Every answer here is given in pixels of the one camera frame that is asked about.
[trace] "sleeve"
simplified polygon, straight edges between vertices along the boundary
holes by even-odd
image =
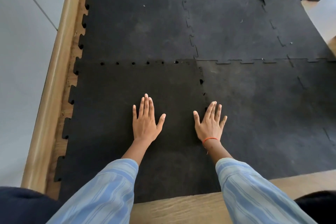
[[[234,224],[316,224],[292,199],[248,164],[222,158],[216,163],[216,172]]]
[[[138,164],[132,159],[109,163],[76,192],[47,222],[129,223]]]

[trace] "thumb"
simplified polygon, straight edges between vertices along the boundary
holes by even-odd
[[[161,132],[163,123],[165,122],[166,114],[161,115],[159,122],[156,125],[156,129]]]
[[[195,120],[195,126],[199,126],[200,125],[200,117],[198,115],[198,112],[194,111],[194,120]]]

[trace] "light wood floor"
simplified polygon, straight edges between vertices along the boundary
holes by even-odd
[[[49,168],[46,194],[54,199],[58,198],[60,182],[53,182],[57,158],[65,155],[67,140],[62,139],[64,119],[72,116],[73,106],[68,103],[69,90],[71,85],[77,85],[77,76],[73,73],[73,66],[76,57],[81,57],[82,51],[78,48],[80,34],[85,34],[81,22],[83,14],[87,14],[84,7],[85,0],[79,0],[79,9],[73,38],[71,60],[68,69],[68,76],[64,88],[61,114],[58,120],[57,132],[55,135],[55,146],[53,149],[51,165]],[[305,7],[310,7],[311,2],[304,2]],[[336,53],[336,38],[328,43]],[[309,174],[304,176],[276,179],[272,182],[283,189],[292,198],[318,191],[322,189],[336,189],[336,170]],[[132,210],[131,222],[133,223],[230,223],[228,212],[225,208],[220,193],[197,195],[189,197],[171,198],[161,201],[137,204]]]

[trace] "red thread bracelet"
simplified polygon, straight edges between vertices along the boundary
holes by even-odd
[[[208,137],[208,138],[204,139],[203,142],[202,142],[204,148],[205,148],[204,143],[205,143],[205,141],[208,140],[208,139],[216,139],[216,140],[219,141],[219,139],[216,138],[216,137]]]

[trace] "person's right hand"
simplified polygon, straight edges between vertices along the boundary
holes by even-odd
[[[223,120],[220,121],[222,105],[218,105],[218,110],[215,115],[217,102],[212,102],[200,123],[200,117],[196,111],[194,111],[194,119],[195,119],[195,130],[197,133],[198,139],[202,142],[208,137],[214,137],[218,140],[221,139],[221,135],[223,132],[223,128],[226,122],[227,116],[224,116]]]

